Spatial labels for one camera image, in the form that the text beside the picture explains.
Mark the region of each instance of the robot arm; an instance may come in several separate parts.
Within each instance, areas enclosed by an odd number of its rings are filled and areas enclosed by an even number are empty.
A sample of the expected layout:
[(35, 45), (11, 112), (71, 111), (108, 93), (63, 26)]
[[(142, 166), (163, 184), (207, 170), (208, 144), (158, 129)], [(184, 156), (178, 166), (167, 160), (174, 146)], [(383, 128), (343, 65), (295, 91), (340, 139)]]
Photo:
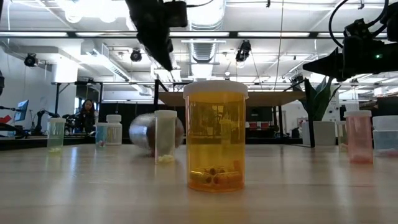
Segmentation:
[(50, 117), (52, 118), (59, 118), (59, 114), (55, 114), (55, 113), (51, 113), (49, 111), (46, 110), (40, 110), (39, 112), (37, 112), (37, 126), (36, 128), (33, 130), (32, 135), (42, 135), (42, 118), (44, 114), (48, 114)]
[(125, 0), (130, 18), (137, 28), (137, 39), (147, 53), (166, 70), (173, 70), (169, 53), (173, 51), (170, 27), (186, 27), (187, 3), (163, 0)]

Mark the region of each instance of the potted plant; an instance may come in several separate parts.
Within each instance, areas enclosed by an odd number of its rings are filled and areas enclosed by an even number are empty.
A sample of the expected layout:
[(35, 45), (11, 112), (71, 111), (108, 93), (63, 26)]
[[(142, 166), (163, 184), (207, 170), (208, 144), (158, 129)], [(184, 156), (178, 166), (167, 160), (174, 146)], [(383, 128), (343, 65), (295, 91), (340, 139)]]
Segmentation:
[[(315, 144), (317, 146), (334, 146), (336, 144), (336, 133), (335, 133), (335, 122), (334, 121), (322, 121), (325, 111), (328, 108), (330, 100), (335, 96), (337, 87), (331, 91), (331, 81), (332, 78), (324, 77), (322, 82), (317, 87), (310, 88), (310, 99), (302, 99), (300, 102), (303, 104), (304, 109), (308, 112), (307, 100), (312, 102), (312, 119), (313, 119), (313, 131)], [(291, 80), (292, 84), (298, 82), (297, 79)], [(293, 91), (303, 91), (299, 85), (293, 87)], [(310, 128), (308, 122), (302, 125), (302, 136), (303, 144), (310, 144)]]

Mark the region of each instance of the yellow capsule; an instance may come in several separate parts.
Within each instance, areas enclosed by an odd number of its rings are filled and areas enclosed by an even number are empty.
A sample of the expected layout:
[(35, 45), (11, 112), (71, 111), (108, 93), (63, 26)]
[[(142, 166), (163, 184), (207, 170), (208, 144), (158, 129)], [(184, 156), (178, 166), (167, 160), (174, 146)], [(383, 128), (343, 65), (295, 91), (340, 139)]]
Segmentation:
[(224, 172), (226, 172), (225, 170), (226, 169), (224, 167), (219, 167), (219, 166), (201, 167), (201, 168), (194, 169), (194, 171), (196, 171), (196, 172), (208, 173), (210, 175), (224, 173)]
[(209, 184), (211, 182), (211, 175), (203, 172), (191, 171), (190, 178), (201, 184)]
[(225, 172), (213, 178), (215, 184), (232, 184), (239, 181), (242, 181), (242, 175), (239, 172)]

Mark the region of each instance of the person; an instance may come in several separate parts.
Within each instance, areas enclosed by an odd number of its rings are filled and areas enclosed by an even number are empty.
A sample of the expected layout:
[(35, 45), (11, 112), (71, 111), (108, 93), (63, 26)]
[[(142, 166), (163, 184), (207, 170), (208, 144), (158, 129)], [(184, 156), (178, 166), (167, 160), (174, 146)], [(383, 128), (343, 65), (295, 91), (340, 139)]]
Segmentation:
[(92, 100), (86, 100), (78, 113), (77, 128), (83, 132), (90, 133), (94, 130), (96, 123), (96, 112)]

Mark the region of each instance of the computer monitor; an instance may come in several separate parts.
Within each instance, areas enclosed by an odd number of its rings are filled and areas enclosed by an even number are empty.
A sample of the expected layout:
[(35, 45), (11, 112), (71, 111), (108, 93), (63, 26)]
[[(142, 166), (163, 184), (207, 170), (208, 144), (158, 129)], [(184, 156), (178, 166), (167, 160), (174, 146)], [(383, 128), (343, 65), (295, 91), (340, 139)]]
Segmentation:
[(19, 109), (21, 111), (18, 111), (15, 114), (14, 121), (23, 121), (23, 120), (25, 120), (26, 111), (27, 111), (27, 105), (28, 104), (29, 104), (29, 100), (25, 100), (25, 101), (22, 101), (22, 102), (18, 103), (18, 108), (17, 109)]

